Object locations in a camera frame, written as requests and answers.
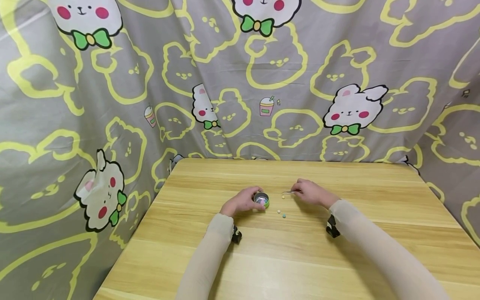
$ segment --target gray curtain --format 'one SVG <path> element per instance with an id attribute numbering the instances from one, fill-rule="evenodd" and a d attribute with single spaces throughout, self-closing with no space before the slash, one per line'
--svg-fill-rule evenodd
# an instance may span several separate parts
<path id="1" fill-rule="evenodd" d="M 90 299 L 183 157 L 401 163 L 480 244 L 475 0 L 0 0 L 0 290 Z"/>

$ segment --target cartoon bunny face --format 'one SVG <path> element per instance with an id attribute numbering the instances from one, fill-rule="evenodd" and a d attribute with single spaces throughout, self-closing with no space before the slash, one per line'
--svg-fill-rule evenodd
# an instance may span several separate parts
<path id="1" fill-rule="evenodd" d="M 120 166 L 107 161 L 103 150 L 99 150 L 97 169 L 84 175 L 74 194 L 81 206 L 86 207 L 87 229 L 100 231 L 107 226 L 110 216 L 117 211 L 123 179 Z"/>
<path id="2" fill-rule="evenodd" d="M 199 84 L 193 88 L 193 110 L 192 114 L 198 122 L 217 121 L 216 114 L 210 98 L 207 95 L 204 84 Z"/>
<path id="3" fill-rule="evenodd" d="M 356 84 L 350 84 L 339 89 L 324 116 L 326 127 L 350 126 L 359 124 L 367 127 L 382 111 L 382 97 L 388 92 L 384 85 L 368 88 L 360 92 Z"/>
<path id="4" fill-rule="evenodd" d="M 115 0 L 49 0 L 55 22 L 61 31 L 93 34 L 105 28 L 110 36 L 122 28 L 120 10 Z"/>
<path id="5" fill-rule="evenodd" d="M 274 20 L 274 27 L 290 22 L 300 9 L 301 0 L 233 0 L 233 10 L 256 21 Z"/>

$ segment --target table surface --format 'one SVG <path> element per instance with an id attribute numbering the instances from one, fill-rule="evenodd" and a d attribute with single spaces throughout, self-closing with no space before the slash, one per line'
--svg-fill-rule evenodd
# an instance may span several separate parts
<path id="1" fill-rule="evenodd" d="M 251 185 L 263 187 L 270 207 L 235 219 L 243 239 L 225 254 L 209 299 L 394 299 L 358 249 L 343 237 L 328 236 L 327 211 L 298 204 L 294 196 L 282 199 L 281 192 L 299 177 L 351 201 L 413 253 L 452 299 L 480 295 L 480 250 L 408 166 L 186 158 L 167 179 L 95 300 L 174 299 L 212 217 Z"/>

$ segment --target green bow tie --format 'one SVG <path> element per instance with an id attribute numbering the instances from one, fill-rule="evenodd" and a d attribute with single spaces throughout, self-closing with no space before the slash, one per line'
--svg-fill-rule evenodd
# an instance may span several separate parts
<path id="1" fill-rule="evenodd" d="M 357 135 L 360 132 L 360 124 L 356 123 L 349 126 L 333 125 L 332 131 L 330 132 L 330 134 L 337 135 L 340 132 L 348 132 L 351 135 Z"/>
<path id="2" fill-rule="evenodd" d="M 80 31 L 72 30 L 73 41 L 79 50 L 85 50 L 88 46 L 98 45 L 103 49 L 109 49 L 112 46 L 112 40 L 105 28 L 96 30 L 93 34 L 83 34 Z"/>
<path id="3" fill-rule="evenodd" d="M 119 191 L 117 193 L 117 200 L 119 202 L 118 205 L 117 205 L 117 209 L 110 216 L 110 223 L 112 223 L 112 226 L 115 226 L 119 221 L 120 210 L 121 210 L 122 206 L 127 202 L 127 195 L 122 193 L 122 191 Z"/>
<path id="4" fill-rule="evenodd" d="M 252 30 L 260 31 L 261 35 L 264 37 L 269 37 L 273 31 L 273 22 L 274 20 L 272 18 L 265 19 L 263 21 L 256 21 L 246 14 L 241 23 L 241 30 L 243 32 L 250 32 Z"/>
<path id="5" fill-rule="evenodd" d="M 211 122 L 211 121 L 205 121 L 205 122 L 204 122 L 204 128 L 205 128 L 205 129 L 209 130 L 209 129 L 213 128 L 213 127 L 220 127 L 220 125 L 218 124 L 217 121 L 213 121 L 213 122 Z"/>

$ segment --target white bunny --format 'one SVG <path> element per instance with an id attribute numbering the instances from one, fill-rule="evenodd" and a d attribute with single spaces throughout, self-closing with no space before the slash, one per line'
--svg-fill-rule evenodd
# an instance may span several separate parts
<path id="1" fill-rule="evenodd" d="M 171 174 L 172 171 L 173 171 L 173 168 L 175 168 L 175 166 L 177 165 L 177 163 L 179 161 L 181 161 L 182 159 L 184 159 L 183 156 L 181 156 L 180 154 L 177 154 L 173 157 L 173 159 L 170 160 L 170 163 L 168 164 L 168 173 Z"/>
<path id="2" fill-rule="evenodd" d="M 348 132 L 357 135 L 367 127 L 383 109 L 382 97 L 388 92 L 385 85 L 378 85 L 360 91 L 356 84 L 339 89 L 333 104 L 324 115 L 324 124 L 332 128 L 330 134 Z"/>
<path id="3" fill-rule="evenodd" d="M 220 127 L 218 118 L 214 112 L 212 102 L 205 90 L 204 84 L 195 86 L 192 90 L 193 109 L 192 114 L 197 122 L 203 123 L 205 129 Z"/>
<path id="4" fill-rule="evenodd" d="M 115 0 L 49 0 L 48 5 L 60 31 L 73 36 L 79 50 L 110 48 L 110 37 L 123 27 Z"/>
<path id="5" fill-rule="evenodd" d="M 96 170 L 88 170 L 78 184 L 74 198 L 85 208 L 87 231 L 99 232 L 108 222 L 118 223 L 122 206 L 127 201 L 123 193 L 123 172 L 117 162 L 105 159 L 102 149 L 96 153 Z"/>
<path id="6" fill-rule="evenodd" d="M 233 11 L 243 18 L 241 30 L 260 32 L 268 37 L 273 28 L 290 22 L 299 11 L 301 0 L 232 0 Z"/>

